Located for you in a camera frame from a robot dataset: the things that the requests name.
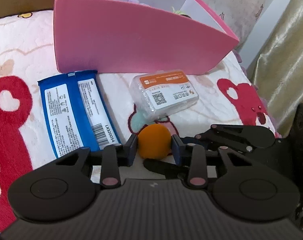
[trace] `ribbed black surface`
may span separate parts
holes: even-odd
[[[135,180],[105,190],[90,209],[50,225],[19,220],[4,240],[302,240],[289,220],[251,224],[219,211],[204,191],[180,180]]]

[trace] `pink box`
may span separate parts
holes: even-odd
[[[54,42],[62,73],[203,74],[237,44],[202,0],[55,0]],[[173,13],[180,10],[192,19]]]

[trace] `pink cartoon character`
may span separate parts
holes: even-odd
[[[154,123],[161,123],[162,125],[167,127],[171,135],[177,134],[179,136],[177,128],[175,127],[175,125],[173,124],[173,122],[170,120],[168,116],[160,120],[147,123],[142,113],[137,111],[137,107],[136,105],[134,105],[134,111],[128,117],[128,128],[131,133],[139,134],[142,131],[142,129]]]
[[[252,85],[248,83],[235,85],[229,79],[223,78],[217,81],[217,86],[235,106],[243,125],[265,126],[276,133],[267,110]]]

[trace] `robotic arm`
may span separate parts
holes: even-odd
[[[0,239],[303,240],[303,104],[288,138],[270,133],[212,125],[195,138],[174,135],[176,165],[144,163],[170,179],[123,185],[118,167],[132,165],[136,135],[99,152],[79,148],[11,185],[17,220]],[[90,180],[94,165],[100,184]]]

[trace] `blue package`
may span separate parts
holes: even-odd
[[[92,151],[119,143],[96,82],[95,70],[60,74],[38,82],[56,158],[79,147]]]

